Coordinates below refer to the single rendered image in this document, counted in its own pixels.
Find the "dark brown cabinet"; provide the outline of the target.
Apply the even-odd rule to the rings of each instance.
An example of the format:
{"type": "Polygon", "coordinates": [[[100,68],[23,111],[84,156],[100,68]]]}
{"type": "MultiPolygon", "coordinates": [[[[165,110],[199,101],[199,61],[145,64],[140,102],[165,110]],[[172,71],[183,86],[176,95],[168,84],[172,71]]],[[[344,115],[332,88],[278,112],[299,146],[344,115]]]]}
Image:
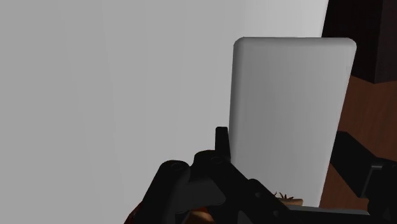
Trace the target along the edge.
{"type": "Polygon", "coordinates": [[[328,0],[322,37],[355,41],[352,76],[397,81],[397,0],[328,0]]]}

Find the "white rounded rectangular slab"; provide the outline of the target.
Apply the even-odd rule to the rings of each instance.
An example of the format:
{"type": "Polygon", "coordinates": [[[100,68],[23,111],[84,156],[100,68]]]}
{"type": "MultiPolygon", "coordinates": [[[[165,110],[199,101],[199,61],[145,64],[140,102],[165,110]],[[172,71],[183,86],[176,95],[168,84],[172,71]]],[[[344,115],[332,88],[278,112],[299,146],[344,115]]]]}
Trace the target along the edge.
{"type": "Polygon", "coordinates": [[[228,129],[245,177],[320,204],[355,53],[349,38],[234,43],[228,129]]]}

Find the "red orange object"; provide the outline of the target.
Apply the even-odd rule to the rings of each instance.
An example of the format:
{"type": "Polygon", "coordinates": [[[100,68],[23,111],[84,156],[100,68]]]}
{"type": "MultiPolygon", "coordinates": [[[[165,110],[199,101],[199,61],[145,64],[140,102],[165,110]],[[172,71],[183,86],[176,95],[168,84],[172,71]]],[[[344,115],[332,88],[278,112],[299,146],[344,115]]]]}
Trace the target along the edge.
{"type": "Polygon", "coordinates": [[[189,211],[183,224],[216,224],[206,207],[189,211]]]}

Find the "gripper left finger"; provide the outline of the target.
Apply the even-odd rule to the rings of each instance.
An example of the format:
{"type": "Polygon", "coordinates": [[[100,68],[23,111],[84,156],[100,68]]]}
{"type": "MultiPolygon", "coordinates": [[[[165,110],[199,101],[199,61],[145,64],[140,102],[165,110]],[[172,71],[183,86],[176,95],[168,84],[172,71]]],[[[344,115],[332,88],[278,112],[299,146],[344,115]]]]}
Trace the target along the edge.
{"type": "Polygon", "coordinates": [[[231,163],[227,127],[217,127],[215,147],[195,154],[193,164],[160,165],[134,224],[185,224],[188,213],[206,207],[216,224],[293,224],[293,214],[259,181],[231,163]]]}

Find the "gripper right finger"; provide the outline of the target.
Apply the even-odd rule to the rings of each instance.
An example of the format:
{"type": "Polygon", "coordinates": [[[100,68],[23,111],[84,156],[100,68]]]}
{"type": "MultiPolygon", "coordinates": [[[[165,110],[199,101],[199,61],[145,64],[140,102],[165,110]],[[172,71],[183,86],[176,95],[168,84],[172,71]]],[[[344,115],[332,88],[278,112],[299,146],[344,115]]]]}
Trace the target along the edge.
{"type": "Polygon", "coordinates": [[[397,224],[397,162],[375,156],[348,132],[338,131],[330,164],[354,194],[368,199],[371,216],[397,224]]]}

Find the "tan spiky object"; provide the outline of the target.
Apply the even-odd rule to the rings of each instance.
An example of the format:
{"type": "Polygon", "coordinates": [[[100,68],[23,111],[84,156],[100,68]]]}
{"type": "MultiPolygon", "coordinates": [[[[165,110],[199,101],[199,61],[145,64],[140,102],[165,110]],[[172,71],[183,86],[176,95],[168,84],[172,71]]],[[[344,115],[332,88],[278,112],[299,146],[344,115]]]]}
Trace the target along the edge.
{"type": "Polygon", "coordinates": [[[288,197],[281,192],[275,192],[274,196],[286,206],[303,206],[303,199],[288,197]]]}

